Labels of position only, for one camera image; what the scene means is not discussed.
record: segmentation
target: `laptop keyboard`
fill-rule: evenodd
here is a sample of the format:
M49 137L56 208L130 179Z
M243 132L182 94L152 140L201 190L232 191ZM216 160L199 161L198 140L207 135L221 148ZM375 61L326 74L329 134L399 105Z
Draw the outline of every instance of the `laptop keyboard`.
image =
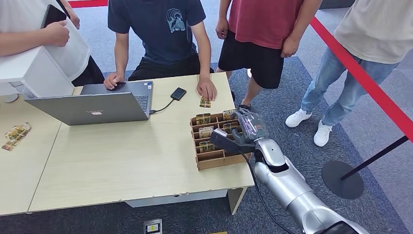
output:
M146 111L148 109L148 95L140 95L134 96L135 99L138 101L139 105L141 105L142 110Z

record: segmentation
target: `robotic arm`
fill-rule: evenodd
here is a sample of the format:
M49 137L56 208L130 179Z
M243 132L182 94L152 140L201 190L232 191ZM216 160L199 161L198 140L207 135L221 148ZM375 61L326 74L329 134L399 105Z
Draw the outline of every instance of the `robotic arm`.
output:
M240 109L233 118L235 116L238 117L243 134L239 135L237 129L232 129L233 141L227 138L226 132L216 129L211 135L211 142L230 153L254 152L256 178L290 213L304 233L368 234L361 226L340 216L314 195L302 174L282 154L278 144L268 139L268 130L261 115Z

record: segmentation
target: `gray laptop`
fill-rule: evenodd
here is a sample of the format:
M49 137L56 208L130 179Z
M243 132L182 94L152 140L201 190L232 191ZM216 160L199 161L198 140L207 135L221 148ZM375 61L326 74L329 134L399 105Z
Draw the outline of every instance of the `gray laptop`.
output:
M69 126L141 121L149 119L152 86L152 81L127 82L107 90L103 84L91 84L78 96L25 101Z

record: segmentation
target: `wooden card organizer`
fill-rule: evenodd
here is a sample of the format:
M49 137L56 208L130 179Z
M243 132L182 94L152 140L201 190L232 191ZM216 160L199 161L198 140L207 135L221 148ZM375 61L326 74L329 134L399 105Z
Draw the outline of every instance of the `wooden card organizer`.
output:
M213 126L214 129L223 128L224 124L236 122L239 125L237 119L233 120L226 120L224 121L224 116L222 113L220 114L213 114L211 115L211 123L196 125L196 118L192 118L190 121L192 127L192 138L194 139L194 145L196 150L196 164L198 170L214 168L214 167L222 167L230 164L236 164L245 162L244 157L241 154L231 154L226 152L225 150L219 149L215 147L215 151L201 153L199 150L199 142L209 141L210 138L199 138L199 129L203 127ZM242 133L241 127L238 126L237 128L238 133ZM228 138L234 139L232 134L228 134ZM250 154L245 154L249 159L251 157Z

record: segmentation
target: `white t-shirt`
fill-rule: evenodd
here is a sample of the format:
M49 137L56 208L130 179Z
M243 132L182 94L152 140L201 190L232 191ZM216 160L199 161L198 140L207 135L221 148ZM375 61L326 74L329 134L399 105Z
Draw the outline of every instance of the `white t-shirt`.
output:
M49 4L63 11L56 0L0 0L0 32L17 33L40 29ZM64 47L46 46L46 50L68 80L73 81L86 69L90 51L69 18L66 27L70 36L68 43Z
M356 0L334 37L360 59L398 63L413 49L413 0Z

